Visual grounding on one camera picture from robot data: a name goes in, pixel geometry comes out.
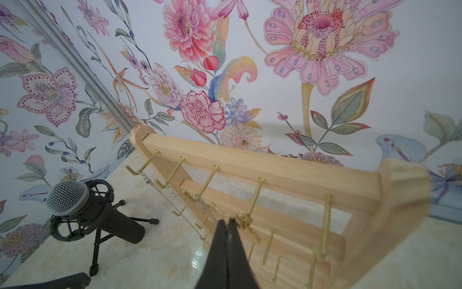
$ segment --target black microphone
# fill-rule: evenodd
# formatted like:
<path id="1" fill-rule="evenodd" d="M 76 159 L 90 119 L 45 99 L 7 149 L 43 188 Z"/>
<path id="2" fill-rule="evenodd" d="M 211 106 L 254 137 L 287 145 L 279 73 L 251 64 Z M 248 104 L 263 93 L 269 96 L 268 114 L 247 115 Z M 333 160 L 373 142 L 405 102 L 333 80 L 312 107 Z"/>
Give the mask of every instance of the black microphone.
<path id="1" fill-rule="evenodd" d="M 100 192 L 96 187 L 98 184 L 105 185 L 107 191 Z M 98 228 L 130 243 L 140 242 L 145 235 L 145 229 L 113 208 L 113 201 L 114 189 L 104 180 L 57 184 L 49 191 L 46 199 L 47 207 L 55 215 L 51 224 L 53 237 L 70 242 L 79 240 Z M 77 222 L 79 229 L 69 230 L 70 234 L 64 237 L 58 232 L 58 226 L 66 222 Z"/>

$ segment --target wooden frame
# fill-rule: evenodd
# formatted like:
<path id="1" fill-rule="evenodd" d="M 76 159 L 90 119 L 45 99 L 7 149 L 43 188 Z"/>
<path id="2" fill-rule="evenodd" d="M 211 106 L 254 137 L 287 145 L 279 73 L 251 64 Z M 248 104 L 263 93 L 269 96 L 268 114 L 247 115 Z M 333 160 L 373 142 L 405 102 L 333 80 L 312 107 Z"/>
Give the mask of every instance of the wooden frame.
<path id="1" fill-rule="evenodd" d="M 130 140 L 147 160 L 160 151 L 150 164 L 164 179 L 184 157 L 185 164 L 207 171 L 216 165 L 217 174 L 251 184 L 265 178 L 263 187 L 303 200 L 324 204 L 325 196 L 332 196 L 333 208 L 352 213 L 342 235 L 329 232 L 327 225 L 324 240 L 323 228 L 256 205 L 251 228 L 261 241 L 255 242 L 249 263 L 262 288 L 306 288 L 313 260 L 313 288 L 349 288 L 407 238 L 430 208 L 429 174 L 417 164 L 384 160 L 376 172 L 366 172 L 158 135 L 148 126 L 135 127 Z M 185 203 L 190 199 L 183 190 L 195 194 L 202 187 L 182 167 L 170 185 Z M 215 204 L 217 219 L 245 212 L 250 203 L 211 188 L 204 190 L 202 199 Z M 198 202 L 189 201 L 188 206 L 209 228 L 206 240 L 211 243 L 215 224 Z M 276 233 L 271 239 L 272 229 Z M 248 229 L 240 229 L 240 234 L 249 252 L 254 236 Z M 323 241 L 328 246 L 320 255 Z M 268 259 L 262 265 L 268 242 Z"/>

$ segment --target marble countertop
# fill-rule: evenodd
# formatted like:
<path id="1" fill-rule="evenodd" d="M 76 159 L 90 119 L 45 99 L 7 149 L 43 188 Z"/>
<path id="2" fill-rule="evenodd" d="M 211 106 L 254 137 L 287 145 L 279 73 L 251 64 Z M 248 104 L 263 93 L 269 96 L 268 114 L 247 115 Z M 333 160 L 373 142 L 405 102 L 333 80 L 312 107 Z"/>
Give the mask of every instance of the marble countertop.
<path id="1" fill-rule="evenodd" d="M 138 168 L 144 159 L 135 151 L 107 178 L 115 189 L 118 210 L 128 216 L 160 219 L 160 224 L 141 223 L 144 239 L 131 244 L 112 238 L 100 245 L 99 272 L 88 288 L 194 288 L 207 258 L 198 233 L 185 219 L 172 214 L 171 206 L 141 176 L 124 168 Z M 186 168 L 194 181 L 203 182 L 207 172 Z M 145 172 L 154 178 L 150 167 Z M 210 187 L 250 199 L 253 188 L 216 176 Z M 177 200 L 170 198 L 177 207 Z M 258 203 L 300 220 L 322 226 L 323 206 L 300 202 L 262 190 Z M 193 217 L 186 212 L 186 219 Z M 340 234 L 350 215 L 333 211 L 331 230 Z M 79 272 L 88 274 L 93 254 L 94 232 L 85 238 L 60 242 L 48 238 L 3 284 L 15 286 L 40 283 Z M 426 218 L 421 226 L 354 288 L 462 288 L 462 226 Z"/>

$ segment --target red rosebud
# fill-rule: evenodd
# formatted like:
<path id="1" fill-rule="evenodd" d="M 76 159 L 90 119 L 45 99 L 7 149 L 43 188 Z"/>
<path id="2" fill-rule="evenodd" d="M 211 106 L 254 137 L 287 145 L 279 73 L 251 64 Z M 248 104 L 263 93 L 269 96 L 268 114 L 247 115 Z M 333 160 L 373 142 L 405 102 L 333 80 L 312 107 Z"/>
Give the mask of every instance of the red rosebud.
<path id="1" fill-rule="evenodd" d="M 193 70 L 193 74 L 191 74 L 191 79 L 197 86 L 204 86 L 207 83 L 207 75 L 197 69 Z"/>
<path id="2" fill-rule="evenodd" d="M 218 60 L 218 57 L 216 56 L 209 56 L 206 59 L 204 59 L 204 67 L 207 70 L 216 70 L 218 68 L 218 65 L 220 64 L 220 61 Z"/>

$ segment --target floral wallpaper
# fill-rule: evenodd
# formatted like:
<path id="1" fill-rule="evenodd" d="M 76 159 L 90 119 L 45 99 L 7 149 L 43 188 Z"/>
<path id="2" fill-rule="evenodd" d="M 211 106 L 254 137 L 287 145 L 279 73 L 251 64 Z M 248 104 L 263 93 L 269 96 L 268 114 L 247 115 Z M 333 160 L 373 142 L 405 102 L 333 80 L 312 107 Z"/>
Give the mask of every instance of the floral wallpaper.
<path id="1" fill-rule="evenodd" d="M 1 285 L 49 236 L 48 191 L 106 178 L 134 148 L 18 3 L 0 26 Z"/>
<path id="2" fill-rule="evenodd" d="M 462 44 L 459 1 L 37 1 L 137 125 L 362 170 L 423 163 L 432 202 L 462 209 L 462 59 L 443 48 Z"/>

